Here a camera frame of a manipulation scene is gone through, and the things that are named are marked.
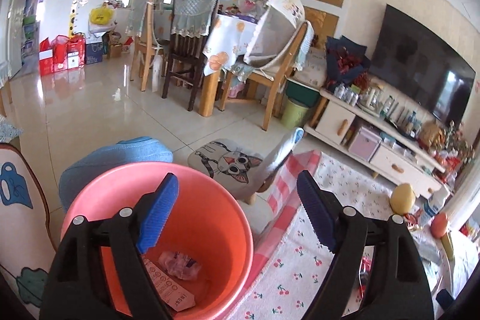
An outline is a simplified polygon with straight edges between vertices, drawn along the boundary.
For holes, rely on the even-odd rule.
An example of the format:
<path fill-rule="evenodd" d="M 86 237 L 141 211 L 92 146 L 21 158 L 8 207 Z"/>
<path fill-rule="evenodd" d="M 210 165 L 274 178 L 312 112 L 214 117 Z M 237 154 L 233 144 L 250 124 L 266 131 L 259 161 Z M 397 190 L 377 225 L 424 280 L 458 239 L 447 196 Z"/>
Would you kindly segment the black flat television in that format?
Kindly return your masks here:
<path fill-rule="evenodd" d="M 447 42 L 388 5 L 369 71 L 442 123 L 459 124 L 476 72 Z"/>

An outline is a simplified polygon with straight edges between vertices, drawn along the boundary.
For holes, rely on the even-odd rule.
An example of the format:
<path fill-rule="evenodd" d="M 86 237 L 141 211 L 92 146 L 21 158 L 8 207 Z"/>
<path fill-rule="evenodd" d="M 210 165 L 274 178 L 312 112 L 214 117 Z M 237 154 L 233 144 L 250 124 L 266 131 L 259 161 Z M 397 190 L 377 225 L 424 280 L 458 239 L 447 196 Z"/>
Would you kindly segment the dark wooden chair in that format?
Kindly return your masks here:
<path fill-rule="evenodd" d="M 191 87 L 187 110 L 194 108 L 206 56 L 203 50 L 212 32 L 219 0 L 173 0 L 170 43 L 162 98 L 168 97 L 173 79 Z"/>

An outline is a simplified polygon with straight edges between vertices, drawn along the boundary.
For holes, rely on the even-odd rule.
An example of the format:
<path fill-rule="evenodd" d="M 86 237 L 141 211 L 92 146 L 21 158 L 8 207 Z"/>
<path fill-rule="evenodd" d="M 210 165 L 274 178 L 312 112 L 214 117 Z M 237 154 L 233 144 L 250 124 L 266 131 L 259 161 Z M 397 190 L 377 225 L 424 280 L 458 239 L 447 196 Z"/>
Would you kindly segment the cherry print tablecloth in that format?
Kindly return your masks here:
<path fill-rule="evenodd" d="M 227 319 L 300 319 L 326 276 L 334 255 L 318 242 L 300 204 L 295 182 L 302 170 L 366 217 L 386 219 L 392 214 L 393 188 L 318 150 L 291 155 L 268 195 L 276 219 L 256 244 L 247 282 Z"/>

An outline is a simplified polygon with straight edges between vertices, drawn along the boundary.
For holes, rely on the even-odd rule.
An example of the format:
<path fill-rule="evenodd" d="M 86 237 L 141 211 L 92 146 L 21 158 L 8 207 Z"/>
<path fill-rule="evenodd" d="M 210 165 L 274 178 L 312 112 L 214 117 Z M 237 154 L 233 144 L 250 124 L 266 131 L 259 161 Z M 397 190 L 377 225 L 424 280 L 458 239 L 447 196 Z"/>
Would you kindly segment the white red-print carton in bucket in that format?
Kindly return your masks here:
<path fill-rule="evenodd" d="M 192 293 L 175 282 L 148 258 L 143 257 L 142 260 L 160 299 L 172 310 L 182 312 L 196 306 Z"/>

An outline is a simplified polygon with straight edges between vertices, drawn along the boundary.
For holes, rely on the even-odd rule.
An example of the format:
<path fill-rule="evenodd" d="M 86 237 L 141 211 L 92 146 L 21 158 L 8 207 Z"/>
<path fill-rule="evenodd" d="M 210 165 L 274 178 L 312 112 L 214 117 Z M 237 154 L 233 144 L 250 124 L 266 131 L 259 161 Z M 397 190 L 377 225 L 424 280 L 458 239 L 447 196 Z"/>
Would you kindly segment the dining table with floral cloth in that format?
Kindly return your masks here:
<path fill-rule="evenodd" d="M 171 25 L 164 27 L 164 31 L 169 35 L 168 46 L 170 43 L 170 29 Z M 238 57 L 246 53 L 255 29 L 255 23 L 240 19 L 237 16 L 222 14 L 216 16 L 212 24 L 211 34 L 203 50 L 203 54 L 206 56 L 206 64 L 203 69 L 201 86 L 197 94 L 201 96 L 199 114 L 203 117 L 212 115 L 217 90 L 221 87 L 220 74 L 222 71 L 229 70 Z M 175 82 L 181 81 L 173 79 L 169 87 Z"/>

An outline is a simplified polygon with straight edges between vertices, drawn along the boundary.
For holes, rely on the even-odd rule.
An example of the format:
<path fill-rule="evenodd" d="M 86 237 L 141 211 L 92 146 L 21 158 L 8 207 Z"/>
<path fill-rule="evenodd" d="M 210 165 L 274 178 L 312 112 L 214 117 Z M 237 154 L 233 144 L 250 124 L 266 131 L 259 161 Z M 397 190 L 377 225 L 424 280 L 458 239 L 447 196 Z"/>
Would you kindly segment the red gift bags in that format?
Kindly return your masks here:
<path fill-rule="evenodd" d="M 41 76 L 77 69 L 85 65 L 86 40 L 83 33 L 73 37 L 58 35 L 39 44 L 38 64 Z"/>

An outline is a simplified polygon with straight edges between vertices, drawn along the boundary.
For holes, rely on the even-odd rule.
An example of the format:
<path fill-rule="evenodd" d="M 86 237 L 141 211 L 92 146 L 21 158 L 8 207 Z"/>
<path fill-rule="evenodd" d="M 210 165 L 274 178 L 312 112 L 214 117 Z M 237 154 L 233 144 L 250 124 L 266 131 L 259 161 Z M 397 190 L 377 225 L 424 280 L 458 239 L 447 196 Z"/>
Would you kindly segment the white blue milk bottle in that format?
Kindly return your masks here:
<path fill-rule="evenodd" d="M 429 224 L 431 220 L 439 213 L 445 205 L 446 200 L 450 196 L 448 187 L 442 186 L 438 191 L 424 202 L 418 210 L 417 223 L 420 227 Z"/>

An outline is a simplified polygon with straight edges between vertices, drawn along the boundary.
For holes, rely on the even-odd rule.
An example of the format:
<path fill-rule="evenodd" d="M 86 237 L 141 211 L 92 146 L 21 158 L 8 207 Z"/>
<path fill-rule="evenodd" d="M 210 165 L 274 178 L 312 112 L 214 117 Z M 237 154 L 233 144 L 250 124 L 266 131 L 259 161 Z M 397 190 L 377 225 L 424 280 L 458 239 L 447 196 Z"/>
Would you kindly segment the green trash bin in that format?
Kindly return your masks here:
<path fill-rule="evenodd" d="M 281 124 L 287 129 L 302 127 L 311 113 L 311 108 L 292 98 L 286 101 L 285 109 L 281 115 Z"/>

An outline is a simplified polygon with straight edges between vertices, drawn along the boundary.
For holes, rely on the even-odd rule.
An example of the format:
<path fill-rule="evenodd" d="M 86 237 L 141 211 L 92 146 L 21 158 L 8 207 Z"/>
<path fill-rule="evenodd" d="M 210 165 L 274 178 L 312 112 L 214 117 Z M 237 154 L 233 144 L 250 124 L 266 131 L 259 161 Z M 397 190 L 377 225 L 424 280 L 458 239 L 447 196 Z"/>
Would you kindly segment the blue round cushion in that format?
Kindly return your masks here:
<path fill-rule="evenodd" d="M 173 152 L 159 140 L 141 136 L 104 146 L 70 165 L 60 176 L 58 196 L 67 212 L 80 191 L 101 174 L 140 162 L 172 163 Z"/>

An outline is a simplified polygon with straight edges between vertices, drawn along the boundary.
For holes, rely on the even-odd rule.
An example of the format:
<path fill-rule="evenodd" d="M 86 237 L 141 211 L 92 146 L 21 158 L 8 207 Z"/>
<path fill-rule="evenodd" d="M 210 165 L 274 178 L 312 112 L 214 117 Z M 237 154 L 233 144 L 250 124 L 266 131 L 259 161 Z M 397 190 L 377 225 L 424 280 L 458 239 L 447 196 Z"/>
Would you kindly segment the wooden chair with cushion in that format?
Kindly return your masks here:
<path fill-rule="evenodd" d="M 263 85 L 268 88 L 268 98 L 264 112 L 264 122 L 261 128 L 267 131 L 272 115 L 276 115 L 281 108 L 281 99 L 278 98 L 278 95 L 281 93 L 287 77 L 294 70 L 299 70 L 303 67 L 299 64 L 298 59 L 300 58 L 303 43 L 305 43 L 306 51 L 309 51 L 312 32 L 310 22 L 305 20 L 295 30 L 295 33 L 288 40 L 280 54 L 272 58 L 265 66 L 251 67 L 243 62 L 237 62 L 231 66 L 226 72 L 218 109 L 224 111 L 227 101 L 236 101 L 236 98 L 229 98 L 233 77 L 237 77 L 241 82 L 246 81 L 248 84 L 247 97 L 243 101 L 254 101 L 256 89 L 259 85 Z"/>

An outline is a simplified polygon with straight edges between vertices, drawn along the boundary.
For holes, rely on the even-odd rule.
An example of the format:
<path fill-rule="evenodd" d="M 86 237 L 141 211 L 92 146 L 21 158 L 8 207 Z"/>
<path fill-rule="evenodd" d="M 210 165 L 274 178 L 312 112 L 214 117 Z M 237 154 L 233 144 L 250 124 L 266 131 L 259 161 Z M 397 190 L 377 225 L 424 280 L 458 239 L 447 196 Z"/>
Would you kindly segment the light wooden chair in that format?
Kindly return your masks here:
<path fill-rule="evenodd" d="M 133 81 L 134 71 L 138 71 L 142 92 L 146 90 L 155 57 L 164 55 L 160 39 L 155 35 L 154 5 L 155 0 L 133 0 L 128 18 L 128 33 L 134 46 L 129 79 Z"/>

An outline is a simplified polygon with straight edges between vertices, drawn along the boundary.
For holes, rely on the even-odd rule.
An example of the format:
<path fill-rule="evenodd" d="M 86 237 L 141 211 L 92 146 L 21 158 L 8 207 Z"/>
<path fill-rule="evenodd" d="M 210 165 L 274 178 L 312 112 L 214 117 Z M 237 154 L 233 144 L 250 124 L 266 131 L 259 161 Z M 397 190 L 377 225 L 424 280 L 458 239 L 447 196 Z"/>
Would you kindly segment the crumpled clear plastic wrapper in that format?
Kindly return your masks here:
<path fill-rule="evenodd" d="M 168 275 L 184 281 L 197 280 L 202 269 L 202 266 L 195 259 L 180 252 L 162 252 L 158 262 L 160 268 Z"/>

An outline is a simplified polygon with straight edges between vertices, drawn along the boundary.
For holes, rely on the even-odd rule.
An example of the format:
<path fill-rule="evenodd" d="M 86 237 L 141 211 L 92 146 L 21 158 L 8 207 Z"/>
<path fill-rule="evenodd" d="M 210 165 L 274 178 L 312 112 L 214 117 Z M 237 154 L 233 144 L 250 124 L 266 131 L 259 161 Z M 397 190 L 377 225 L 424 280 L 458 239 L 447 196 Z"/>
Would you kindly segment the pink plastic trash bucket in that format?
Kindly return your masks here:
<path fill-rule="evenodd" d="M 179 195 L 157 245 L 146 257 L 156 262 L 165 251 L 180 252 L 201 266 L 197 280 L 180 283 L 193 294 L 195 306 L 174 313 L 174 319 L 222 319 L 251 271 L 253 239 L 238 202 L 209 176 L 174 163 L 116 167 L 82 189 L 67 210 L 61 231 L 67 231 L 75 216 L 95 221 L 133 207 L 168 173 L 177 177 Z"/>

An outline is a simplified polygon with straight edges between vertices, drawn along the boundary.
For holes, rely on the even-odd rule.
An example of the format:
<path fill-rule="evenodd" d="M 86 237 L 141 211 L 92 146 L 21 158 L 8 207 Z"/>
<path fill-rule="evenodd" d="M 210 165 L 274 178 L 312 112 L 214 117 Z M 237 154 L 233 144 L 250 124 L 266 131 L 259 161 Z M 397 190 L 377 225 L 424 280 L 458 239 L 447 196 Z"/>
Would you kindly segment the red apple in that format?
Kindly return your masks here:
<path fill-rule="evenodd" d="M 430 224 L 430 233 L 435 239 L 441 239 L 448 228 L 448 216 L 444 213 L 438 213 Z"/>

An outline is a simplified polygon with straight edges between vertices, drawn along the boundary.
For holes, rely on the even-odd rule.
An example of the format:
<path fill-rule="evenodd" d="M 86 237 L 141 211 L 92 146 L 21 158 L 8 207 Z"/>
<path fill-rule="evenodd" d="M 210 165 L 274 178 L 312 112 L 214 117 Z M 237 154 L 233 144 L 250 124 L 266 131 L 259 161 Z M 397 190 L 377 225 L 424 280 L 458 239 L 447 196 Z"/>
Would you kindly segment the pink storage box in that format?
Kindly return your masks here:
<path fill-rule="evenodd" d="M 380 135 L 367 128 L 359 127 L 347 148 L 350 154 L 369 162 L 381 143 Z"/>

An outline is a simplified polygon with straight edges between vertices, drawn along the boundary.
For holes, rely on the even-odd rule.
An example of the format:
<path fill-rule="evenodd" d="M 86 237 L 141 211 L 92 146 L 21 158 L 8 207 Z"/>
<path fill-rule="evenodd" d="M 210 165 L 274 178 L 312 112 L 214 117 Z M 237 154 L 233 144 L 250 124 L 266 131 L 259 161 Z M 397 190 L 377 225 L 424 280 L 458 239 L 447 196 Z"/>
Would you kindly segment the white tv cabinet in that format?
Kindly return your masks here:
<path fill-rule="evenodd" d="M 320 91 L 320 101 L 306 132 L 368 167 L 373 176 L 393 184 L 410 184 L 425 199 L 443 187 L 434 176 L 444 168 L 419 145 L 400 135 L 385 121 Z"/>

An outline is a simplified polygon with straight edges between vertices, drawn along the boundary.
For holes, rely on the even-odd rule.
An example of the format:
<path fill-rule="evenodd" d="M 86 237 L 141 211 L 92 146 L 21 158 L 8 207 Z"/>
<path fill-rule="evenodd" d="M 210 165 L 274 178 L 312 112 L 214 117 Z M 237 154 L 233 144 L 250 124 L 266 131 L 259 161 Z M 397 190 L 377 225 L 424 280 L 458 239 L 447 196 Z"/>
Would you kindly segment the dark blue flower bouquet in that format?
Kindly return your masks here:
<path fill-rule="evenodd" d="M 368 86 L 371 61 L 366 57 L 366 46 L 347 37 L 327 37 L 325 44 L 327 64 L 325 88 L 331 93 L 339 86 L 355 85 L 364 90 Z"/>

